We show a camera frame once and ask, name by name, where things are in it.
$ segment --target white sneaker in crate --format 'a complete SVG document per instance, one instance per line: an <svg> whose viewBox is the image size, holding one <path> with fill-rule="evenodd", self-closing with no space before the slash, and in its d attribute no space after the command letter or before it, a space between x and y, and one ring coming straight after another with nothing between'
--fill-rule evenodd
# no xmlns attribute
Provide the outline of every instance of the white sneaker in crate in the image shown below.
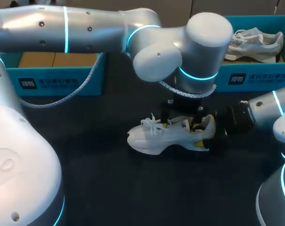
<svg viewBox="0 0 285 226"><path fill-rule="evenodd" d="M245 56L263 63L275 63L283 44L284 35L281 32L266 34L256 27L238 30L231 39L225 59L235 61Z"/></svg>

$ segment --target white sneaker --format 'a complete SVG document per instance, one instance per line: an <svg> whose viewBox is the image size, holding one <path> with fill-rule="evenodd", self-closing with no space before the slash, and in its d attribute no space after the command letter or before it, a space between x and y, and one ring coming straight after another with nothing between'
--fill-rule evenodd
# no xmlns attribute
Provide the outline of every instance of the white sneaker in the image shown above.
<svg viewBox="0 0 285 226"><path fill-rule="evenodd" d="M208 151L200 145L204 139L212 138L216 131L214 117L210 114L203 118L198 129L191 130L193 118L180 116L168 121L164 127L160 120L147 118L141 120L141 125L132 128L128 134L128 144L136 151L158 155L170 145L181 145L188 150Z"/></svg>
<svg viewBox="0 0 285 226"><path fill-rule="evenodd" d="M265 34L256 27L238 30L232 36L225 59L235 61L245 56L263 63L275 63L283 44L284 35L281 32Z"/></svg>

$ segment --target logo on crate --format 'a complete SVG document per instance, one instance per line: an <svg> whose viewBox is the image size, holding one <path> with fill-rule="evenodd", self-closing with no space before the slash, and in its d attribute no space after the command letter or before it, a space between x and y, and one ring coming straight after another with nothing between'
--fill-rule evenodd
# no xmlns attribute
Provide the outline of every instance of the logo on crate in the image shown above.
<svg viewBox="0 0 285 226"><path fill-rule="evenodd" d="M228 85L242 85L245 81L245 73L231 74Z"/></svg>
<svg viewBox="0 0 285 226"><path fill-rule="evenodd" d="M79 83L77 79L39 79L41 89L77 89Z"/></svg>
<svg viewBox="0 0 285 226"><path fill-rule="evenodd" d="M20 78L18 80L23 89L37 89L33 78Z"/></svg>
<svg viewBox="0 0 285 226"><path fill-rule="evenodd" d="M282 83L285 81L285 73L276 74L251 74L248 78L248 83Z"/></svg>

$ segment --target shoelace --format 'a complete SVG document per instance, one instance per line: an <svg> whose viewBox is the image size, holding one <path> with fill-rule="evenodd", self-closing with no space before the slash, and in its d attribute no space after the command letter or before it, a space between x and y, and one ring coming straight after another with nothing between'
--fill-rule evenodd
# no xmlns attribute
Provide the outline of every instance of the shoelace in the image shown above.
<svg viewBox="0 0 285 226"><path fill-rule="evenodd" d="M262 39L262 34L257 34L257 35L251 35L248 37L244 37L241 32L244 32L245 30L237 30L234 35L232 36L232 40L234 41L241 41L241 42L247 42L247 39L252 39L252 38L261 38Z"/></svg>
<svg viewBox="0 0 285 226"><path fill-rule="evenodd" d="M156 120L153 113L152 113L152 119L147 118L147 119L143 119L141 120L141 125L145 125L150 127L150 133L151 135L157 135L158 133L158 129L162 129L162 130L166 130L167 128L165 128L162 124L159 124L160 119Z"/></svg>

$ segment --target teal plastic crate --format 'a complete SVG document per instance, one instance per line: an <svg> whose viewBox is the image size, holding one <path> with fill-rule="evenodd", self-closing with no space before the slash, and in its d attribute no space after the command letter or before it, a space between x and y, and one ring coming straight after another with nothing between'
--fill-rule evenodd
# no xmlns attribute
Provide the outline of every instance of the teal plastic crate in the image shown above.
<svg viewBox="0 0 285 226"><path fill-rule="evenodd" d="M284 34L281 55L285 61L285 16L227 16L233 30L257 27L264 33ZM273 91L285 87L285 63L222 65L215 84L217 92Z"/></svg>
<svg viewBox="0 0 285 226"><path fill-rule="evenodd" d="M105 67L106 56L100 60L79 96L102 94ZM16 93L21 97L67 96L84 82L90 70L91 67L7 68Z"/></svg>
<svg viewBox="0 0 285 226"><path fill-rule="evenodd" d="M19 66L23 53L1 53L6 68L16 68Z"/></svg>

